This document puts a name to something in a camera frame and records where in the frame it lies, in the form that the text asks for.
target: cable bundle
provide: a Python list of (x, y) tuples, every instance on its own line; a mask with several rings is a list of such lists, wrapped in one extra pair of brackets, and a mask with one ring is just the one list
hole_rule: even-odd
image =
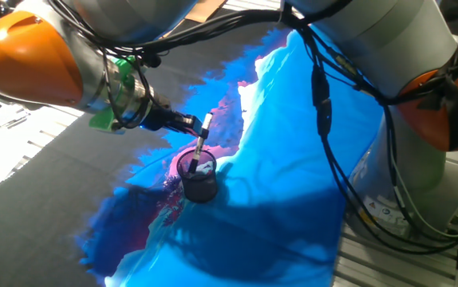
[[(107, 67), (107, 56), (114, 56), (123, 58), (126, 61), (130, 62), (134, 68), (138, 71), (140, 80), (142, 81), (144, 87), (146, 88), (146, 97), (156, 104), (158, 107), (161, 107), (158, 103), (154, 101), (152, 96), (149, 95), (149, 86), (148, 82), (146, 81), (143, 73), (140, 71), (140, 66), (146, 64), (149, 59), (153, 59), (157, 57), (159, 53), (167, 52), (170, 49), (174, 49), (175, 47), (181, 45), (189, 45), (196, 43), (198, 41), (205, 41), (211, 39), (213, 37), (217, 37), (220, 34), (226, 33), (233, 29), (237, 29), (239, 27), (243, 27), (250, 24), (260, 23), (260, 22), (281, 22), (286, 24), (292, 29), (295, 29), (302, 37), (304, 44), (306, 46), (307, 53), (310, 59), (313, 61), (313, 72), (312, 72), (312, 97), (313, 97), (313, 104), (314, 107), (318, 111), (317, 115), (317, 124), (318, 124), (318, 134), (321, 137), (322, 144), (326, 153), (326, 158), (328, 159), (330, 170), (334, 176), (335, 182), (338, 186), (339, 191), (342, 193), (344, 198), (346, 199), (347, 203), (349, 204), (350, 208), (353, 212), (358, 216), (360, 222), (364, 225), (364, 227), (369, 231), (369, 233), (376, 238), (379, 242), (383, 245), (389, 247), (392, 250), (396, 250), (399, 252), (407, 253), (407, 254), (434, 254), (444, 250), (451, 249), (454, 246), (458, 245), (458, 234), (446, 234), (439, 230), (436, 230), (438, 234), (441, 234), (444, 238), (435, 238), (432, 235), (426, 234), (419, 228), (416, 223), (413, 221), (407, 210), (405, 209), (404, 203), (400, 200), (401, 193), (399, 192), (399, 188), (397, 186), (397, 179), (399, 182), (403, 184), (403, 188), (405, 189), (405, 193), (409, 197), (408, 191), (404, 187), (404, 183), (402, 182), (401, 175), (399, 175), (397, 170), (397, 151), (396, 151), (396, 138), (395, 138), (395, 130), (393, 126), (393, 119), (389, 110), (389, 105), (391, 104), (400, 104), (405, 101), (405, 99), (396, 100), (396, 99), (386, 99), (378, 90), (376, 90), (359, 72), (357, 69), (353, 67), (351, 62), (347, 60), (343, 55), (335, 52), (332, 48), (330, 48), (310, 27), (309, 24), (311, 22), (316, 22), (321, 18), (329, 17), (331, 14), (337, 13), (342, 7), (344, 7), (347, 3), (351, 2), (350, 0), (344, 0), (340, 2), (336, 2), (334, 7), (329, 7), (327, 9), (328, 13), (323, 13), (323, 11), (319, 14), (307, 16), (304, 19), (299, 19), (291, 13), (291, 9), (286, 9), (284, 11), (269, 11), (269, 10), (245, 10), (240, 12), (234, 12), (231, 14), (224, 15), (219, 18), (212, 19), (208, 22), (203, 24), (199, 24), (193, 28), (187, 29), (183, 32), (177, 33), (175, 35), (161, 38), (155, 41), (150, 41), (146, 43), (120, 43), (116, 41), (112, 41), (109, 39), (105, 39), (97, 35), (78, 15), (74, 10), (70, 9), (66, 4), (64, 4), (61, 0), (49, 0), (49, 4), (73, 27), (77, 28), (79, 33), (81, 33), (84, 37), (89, 39), (92, 43), (99, 47), (101, 52), (104, 56), (105, 62), (105, 82), (107, 84), (107, 88), (109, 89), (109, 99), (111, 105), (114, 110), (114, 114), (116, 118), (122, 125), (126, 128), (131, 128), (137, 126), (138, 123), (141, 121), (142, 115), (137, 113), (132, 119), (128, 121), (124, 121), (120, 114), (115, 107), (114, 99), (112, 96), (111, 88), (110, 88), (110, 80), (109, 74), (106, 71)], [(323, 46), (326, 52), (337, 62), (337, 64), (333, 63), (331, 60), (326, 58), (323, 54), (321, 54), (318, 50), (318, 43)], [(347, 81), (341, 80), (336, 78), (332, 75), (328, 75), (325, 72), (324, 65), (328, 65), (335, 69), (338, 73), (342, 76), (353, 82), (353, 84), (348, 83)], [(362, 91), (368, 93), (377, 100), (377, 102), (383, 107), (385, 113), (385, 122), (387, 126), (387, 143), (388, 143), (388, 160), (389, 160), (389, 172), (390, 177), (392, 180), (392, 184), (394, 186), (394, 190), (396, 191), (396, 200), (397, 205), (400, 208), (403, 216), (408, 221), (410, 226), (419, 234), (423, 235), (424, 237), (431, 239), (437, 242), (449, 242), (444, 246), (429, 246), (419, 242), (413, 242), (403, 237), (400, 237), (396, 234), (391, 233), (382, 225), (380, 225), (373, 216), (367, 210), (365, 204), (362, 202), (360, 196), (353, 188), (351, 182), (345, 176), (344, 171), (338, 164), (335, 156), (330, 148), (330, 144), (328, 141), (328, 135), (330, 133), (330, 125), (331, 125), (331, 118), (332, 118), (332, 107), (330, 102), (330, 87), (326, 76), (333, 77), (338, 81), (341, 81), (345, 84), (352, 85), (358, 91)], [(436, 88), (436, 85), (430, 87), (429, 85), (423, 87), (422, 89), (417, 91), (417, 94), (413, 94), (406, 100), (417, 99), (422, 96), (428, 95)], [(362, 216), (359, 215), (358, 206), (351, 200), (350, 196), (348, 195), (346, 188), (349, 190), (351, 195), (357, 201), (358, 206), (365, 212), (367, 216), (366, 219), (370, 220), (371, 223), (385, 233), (388, 237), (394, 238), (400, 242), (407, 243), (411, 246), (415, 246), (417, 250), (410, 250), (404, 249), (398, 246), (394, 246), (388, 243), (386, 240), (381, 238), (378, 234), (376, 234), (372, 227), (365, 222)]]

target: black cable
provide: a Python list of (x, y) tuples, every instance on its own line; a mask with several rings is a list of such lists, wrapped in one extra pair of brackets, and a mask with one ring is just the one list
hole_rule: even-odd
[[(362, 225), (365, 227), (365, 229), (369, 232), (369, 234), (371, 234), (376, 240), (378, 240), (381, 244), (383, 244), (384, 246), (390, 248), (391, 250), (395, 250), (395, 251), (398, 251), (398, 252), (402, 252), (402, 253), (405, 253), (405, 254), (415, 254), (415, 255), (427, 255), (427, 254), (436, 254), (436, 253), (439, 253), (439, 252), (443, 252), (445, 250), (449, 250), (455, 246), (458, 245), (458, 241), (457, 242), (453, 242), (452, 244), (449, 244), (447, 246), (426, 246), (426, 245), (423, 245), (423, 244), (420, 244), (420, 243), (417, 243), (417, 242), (410, 242), (404, 238), (401, 238), (401, 237), (398, 237), (396, 236), (395, 234), (392, 234), (390, 233), (388, 230), (385, 230), (385, 229), (381, 229), (383, 228), (381, 225), (377, 224), (376, 220), (374, 220), (373, 216), (371, 214), (369, 214), (369, 211), (365, 208), (365, 205), (363, 205), (363, 202), (361, 202), (361, 199), (360, 197), (358, 196), (358, 194), (356, 193), (356, 191), (353, 189), (353, 187), (351, 186), (351, 184), (348, 184), (349, 183), (349, 180), (347, 179), (347, 177), (344, 175), (344, 171), (342, 171), (341, 167), (338, 166), (338, 162), (337, 160), (334, 158), (334, 154), (332, 153), (331, 149), (330, 149), (330, 145), (328, 143), (328, 139), (327, 138), (322, 138), (322, 144), (323, 144), (323, 147), (325, 149), (325, 153), (326, 153), (326, 158), (328, 159), (329, 161), (329, 165), (330, 165), (330, 170), (332, 171), (332, 175), (334, 176), (334, 179), (336, 181), (336, 184), (338, 185), (338, 189), (339, 191), (341, 192), (341, 194), (343, 195), (343, 197), (345, 198), (346, 202), (349, 204), (349, 206), (351, 207), (351, 209), (353, 210), (353, 212), (356, 214), (358, 220), (362, 223)], [(384, 231), (385, 234), (387, 234), (388, 236), (391, 236), (392, 238), (395, 238), (396, 240), (399, 240), (399, 241), (402, 241), (404, 243), (408, 243), (408, 244), (411, 244), (411, 245), (415, 245), (415, 246), (419, 246), (419, 247), (423, 247), (425, 249), (428, 249), (428, 250), (422, 250), (422, 251), (417, 251), (417, 250), (405, 250), (405, 249), (402, 249), (400, 247), (396, 247), (396, 246), (393, 246), (391, 245), (390, 243), (388, 243), (387, 241), (385, 241), (384, 239), (380, 238), (380, 236), (378, 234), (375, 234), (373, 232), (373, 230), (371, 229), (371, 227), (369, 226), (369, 224), (367, 224), (364, 219), (362, 218), (362, 216), (359, 215), (359, 211), (358, 209), (355, 207), (355, 205), (353, 204), (352, 200), (349, 198), (349, 196), (346, 194), (345, 192), (345, 188), (342, 186), (342, 183), (340, 182), (339, 180), (339, 175), (338, 173), (336, 172), (334, 166), (339, 170), (339, 174), (341, 175), (341, 177), (343, 178), (343, 180), (346, 182), (346, 186), (350, 189), (350, 191), (352, 191), (353, 193), (353, 196), (355, 197), (355, 199), (357, 201), (359, 201), (359, 205), (361, 206), (362, 210), (366, 213), (366, 216), (367, 216), (367, 219), (370, 220), (374, 225), (375, 227), (377, 227), (378, 229), (380, 229), (381, 231)]]
[(331, 74), (329, 74), (329, 73), (327, 73), (327, 72), (325, 72), (325, 74), (326, 74), (328, 77), (331, 77), (332, 79), (334, 79), (334, 80), (336, 80), (336, 81), (340, 81), (341, 83), (343, 83), (343, 84), (345, 84), (345, 85), (348, 85), (349, 87), (352, 87), (352, 88), (355, 87), (354, 84), (351, 84), (351, 83), (349, 83), (349, 82), (347, 82), (347, 81), (344, 81), (344, 80), (342, 80), (342, 79), (340, 79), (340, 78), (338, 78), (338, 77), (336, 77), (336, 76), (332, 76)]
[[(301, 21), (297, 19), (293, 14), (281, 14), (280, 11), (263, 11), (263, 10), (246, 10), (246, 11), (240, 11), (240, 12), (234, 12), (232, 14), (224, 15), (222, 17), (210, 20), (208, 22), (205, 22), (203, 24), (197, 25), (196, 27), (190, 28), (188, 30), (185, 30), (183, 32), (177, 33), (175, 35), (172, 35), (171, 37), (159, 39), (156, 41), (150, 41), (147, 43), (132, 43), (132, 44), (127, 44), (127, 43), (119, 43), (116, 41), (111, 41), (109, 39), (105, 39), (103, 37), (100, 37), (97, 35), (92, 29), (90, 29), (77, 15), (76, 12), (72, 11), (67, 5), (65, 5), (61, 0), (49, 0), (50, 5), (66, 20), (68, 21), (72, 26), (75, 28), (78, 28), (78, 30), (84, 34), (90, 41), (93, 43), (98, 44), (99, 46), (102, 46), (102, 52), (104, 54), (104, 62), (105, 62), (105, 82), (107, 83), (107, 89), (109, 91), (109, 101), (111, 103), (111, 106), (114, 110), (114, 116), (118, 121), (120, 121), (124, 126), (129, 126), (130, 124), (135, 124), (138, 123), (136, 121), (135, 123), (127, 123), (124, 122), (122, 119), (121, 114), (118, 111), (118, 108), (115, 104), (115, 100), (113, 99), (112, 95), (112, 89), (110, 86), (110, 80), (109, 80), (109, 73), (108, 73), (108, 64), (107, 64), (107, 54), (110, 54), (112, 56), (116, 57), (122, 57), (125, 60), (126, 57), (129, 56), (134, 56), (136, 57), (135, 65), (134, 68), (137, 70), (139, 74), (139, 78), (141, 82), (143, 83), (144, 88), (146, 89), (146, 97), (156, 106), (161, 107), (158, 103), (155, 102), (152, 96), (149, 96), (149, 88), (148, 88), (148, 82), (145, 79), (143, 73), (140, 71), (140, 64), (141, 64), (141, 58), (144, 55), (147, 54), (157, 54), (157, 53), (162, 53), (164, 51), (169, 51), (172, 48), (175, 48), (180, 45), (188, 45), (191, 43), (195, 43), (197, 41), (205, 41), (207, 39), (211, 39), (213, 37), (217, 37), (220, 34), (226, 33), (230, 30), (237, 29), (242, 26), (254, 24), (254, 23), (259, 23), (259, 22), (276, 22), (278, 20), (282, 20), (286, 25), (289, 27), (296, 29), (298, 33), (301, 35), (304, 44), (306, 48), (308, 48), (308, 55), (311, 58), (311, 60), (314, 63), (313, 66), (313, 75), (314, 73), (317, 73), (320, 75), (322, 73), (325, 75), (324, 67), (323, 64), (327, 64), (333, 69), (335, 69), (337, 72), (339, 72), (341, 75), (344, 77), (348, 78), (349, 80), (353, 81), (356, 86), (363, 92), (367, 92), (374, 96), (378, 102), (380, 102), (382, 105), (387, 105), (387, 104), (394, 104), (394, 103), (400, 103), (402, 100), (405, 99), (400, 99), (400, 100), (389, 100), (385, 99), (370, 83), (368, 83), (364, 77), (359, 74), (359, 73), (351, 73), (346, 69), (343, 69), (339, 67), (338, 65), (334, 64), (332, 61), (328, 60), (324, 55), (319, 53), (318, 47), (316, 44), (316, 40), (318, 40), (321, 45), (327, 49), (329, 53), (335, 53), (326, 43), (322, 41), (322, 39), (307, 25), (308, 23), (304, 20)], [(333, 77), (338, 81), (342, 81), (347, 85), (350, 85), (349, 83), (338, 79), (332, 75), (328, 75), (329, 77)], [(413, 94), (412, 97), (408, 97), (406, 100), (411, 100), (413, 97), (418, 96), (422, 97), (425, 94), (432, 92), (434, 88), (436, 88), (436, 82), (432, 81), (429, 83), (429, 85), (424, 85), (424, 89), (421, 89), (417, 91), (417, 94)], [(142, 117), (142, 113), (138, 112), (137, 115)], [(396, 158), (396, 147), (395, 147), (395, 136), (393, 135), (393, 127), (388, 131), (387, 134), (387, 140), (389, 141), (389, 148), (388, 148), (388, 153), (390, 154), (391, 157), (394, 159)], [(349, 183), (349, 180), (345, 177), (344, 173), (342, 172), (341, 168), (339, 167), (337, 160), (335, 159), (334, 155), (332, 154), (330, 150), (330, 146), (328, 144), (328, 140), (325, 138), (323, 139), (322, 137), (322, 142), (323, 146), (326, 151), (327, 159), (329, 160), (330, 168), (334, 174), (334, 178), (336, 179), (336, 182), (338, 184), (338, 187), (341, 192), (344, 192), (344, 189), (342, 187), (342, 183), (338, 179), (337, 171), (342, 174), (342, 177), (345, 181), (345, 184), (348, 186), (349, 190), (352, 192), (353, 196), (355, 199), (358, 201), (359, 205), (362, 207), (362, 210), (366, 213), (366, 215), (369, 217), (369, 219), (373, 222), (373, 224), (383, 231), (385, 234), (388, 236), (391, 236), (392, 238), (395, 238), (396, 240), (414, 245), (414, 246), (419, 246), (425, 249), (428, 249), (428, 251), (412, 251), (412, 250), (403, 250), (401, 248), (397, 248), (395, 246), (391, 246), (390, 244), (384, 242), (381, 238), (378, 238), (378, 241), (382, 242), (389, 248), (392, 248), (397, 251), (402, 251), (406, 253), (414, 253), (414, 254), (429, 254), (429, 253), (435, 253), (435, 252), (440, 252), (440, 250), (452, 248), (452, 245), (450, 246), (427, 246), (424, 244), (420, 244), (418, 242), (411, 242), (409, 240), (406, 240), (404, 238), (398, 237), (395, 234), (390, 233), (385, 229), (383, 226), (379, 225), (378, 222), (373, 220), (373, 217), (369, 213), (369, 211), (366, 209), (364, 203), (361, 201), (359, 198), (358, 194), (356, 191), (353, 189), (351, 184)], [(396, 186), (396, 174), (391, 173), (391, 179), (394, 182), (394, 186)], [(362, 221), (362, 223), (365, 225), (365, 228), (373, 235), (375, 236), (374, 232), (370, 229), (370, 227), (363, 222), (363, 218), (359, 219)]]
[[(393, 162), (397, 164), (397, 146), (396, 146), (396, 132), (393, 123), (392, 114), (390, 112), (389, 106), (384, 106), (384, 115), (385, 115), (385, 126), (387, 130), (387, 160), (389, 165), (389, 173), (391, 178), (391, 183), (393, 188), (397, 188), (397, 170), (393, 166)], [(401, 204), (399, 198), (397, 197), (396, 192), (394, 192), (394, 198), (396, 199), (397, 207), (399, 208), (403, 217), (405, 217), (408, 224), (415, 230), (419, 235), (423, 237), (433, 240), (434, 242), (454, 242), (458, 240), (455, 237), (445, 237), (445, 238), (437, 238), (432, 236), (431, 234), (427, 234), (424, 232), (414, 221), (410, 213), (406, 210), (406, 208)]]

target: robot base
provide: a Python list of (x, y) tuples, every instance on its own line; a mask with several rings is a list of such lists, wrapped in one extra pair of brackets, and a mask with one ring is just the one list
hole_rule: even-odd
[[(424, 220), (432, 227), (444, 233), (447, 229), (458, 230), (458, 165), (445, 161), (445, 152), (422, 141), (393, 111), (397, 134), (397, 166), (415, 207)], [(397, 206), (391, 184), (386, 154), (385, 123), (372, 147), (362, 157), (349, 180), (374, 219), (388, 231), (411, 241), (430, 246), (440, 245), (418, 234), (405, 220)], [(435, 238), (441, 235), (429, 229), (414, 212), (405, 189), (398, 179), (401, 197), (416, 226)], [(353, 204), (358, 206), (355, 198)], [(349, 208), (346, 212), (348, 225), (360, 235), (375, 240), (367, 232), (357, 216), (362, 216), (373, 231), (394, 246), (406, 247), (407, 244), (383, 234), (373, 226), (364, 211), (359, 207), (359, 214)]]

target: label sticker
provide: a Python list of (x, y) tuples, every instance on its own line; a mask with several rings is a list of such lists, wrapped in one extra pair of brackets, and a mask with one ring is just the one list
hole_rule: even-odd
[[(390, 208), (367, 196), (364, 199), (364, 204), (367, 206), (368, 212), (373, 216), (373, 219), (378, 222), (378, 224), (396, 235), (405, 235), (409, 224), (399, 210)], [(373, 223), (367, 217), (363, 209), (361, 209), (359, 214), (366, 223), (373, 226)]]

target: pen holder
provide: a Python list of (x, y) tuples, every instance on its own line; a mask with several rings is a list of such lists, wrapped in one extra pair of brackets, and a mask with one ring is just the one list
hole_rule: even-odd
[(185, 152), (178, 160), (177, 170), (183, 183), (185, 197), (197, 203), (212, 200), (217, 192), (216, 158), (209, 151), (201, 151), (195, 173), (188, 172), (194, 151)]

